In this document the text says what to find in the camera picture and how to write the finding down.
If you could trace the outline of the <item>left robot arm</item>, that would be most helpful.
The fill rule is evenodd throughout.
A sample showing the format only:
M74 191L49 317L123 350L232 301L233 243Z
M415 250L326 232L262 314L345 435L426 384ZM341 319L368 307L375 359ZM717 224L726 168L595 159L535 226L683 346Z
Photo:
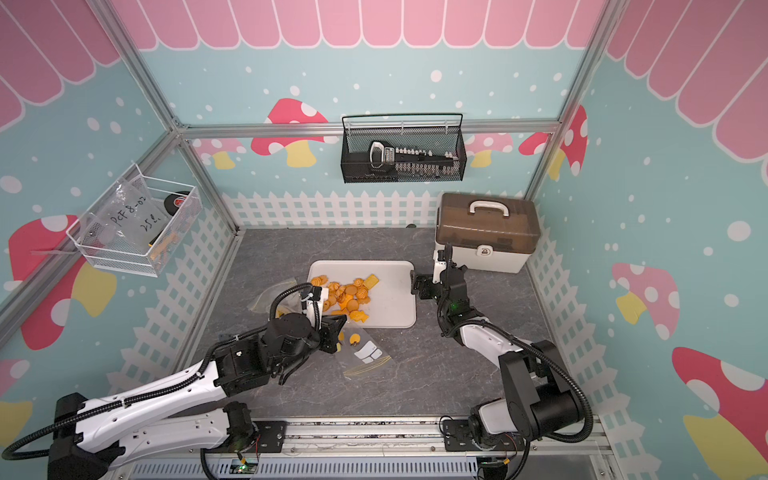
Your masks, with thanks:
M201 361L118 395L58 400L54 422L7 446L6 461L45 458L50 479L99 479L156 453L190 448L242 454L262 438L235 396L285 383L309 357L337 352L347 317L326 316L328 291L310 283L273 300L265 325L212 345Z

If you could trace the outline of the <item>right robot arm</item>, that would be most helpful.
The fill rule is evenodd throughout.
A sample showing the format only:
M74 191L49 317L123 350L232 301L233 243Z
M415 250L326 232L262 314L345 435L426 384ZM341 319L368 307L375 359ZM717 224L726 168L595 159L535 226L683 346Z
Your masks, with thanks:
M471 410L472 440L483 449L508 435L526 442L587 440L594 429L593 410L554 343L522 340L477 310L468 295L467 268L453 261L450 245L437 249L433 260L431 274L411 274L412 293L436 302L443 337L479 353L501 375L503 396Z

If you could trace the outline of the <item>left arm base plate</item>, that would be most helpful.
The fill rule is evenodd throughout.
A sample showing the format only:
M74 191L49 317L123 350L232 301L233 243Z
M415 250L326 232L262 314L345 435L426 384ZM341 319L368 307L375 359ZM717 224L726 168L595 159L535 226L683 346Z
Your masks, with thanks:
M286 439L288 423L278 420L255 420L253 433L241 453L281 453Z

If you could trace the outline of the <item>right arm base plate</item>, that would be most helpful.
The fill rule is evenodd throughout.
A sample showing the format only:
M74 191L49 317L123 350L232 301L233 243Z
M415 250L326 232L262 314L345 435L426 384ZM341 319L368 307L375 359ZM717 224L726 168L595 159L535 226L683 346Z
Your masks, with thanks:
M521 453L523 440L511 433L488 434L480 437L478 430L468 419L443 416L438 420L438 430L447 452L504 452Z

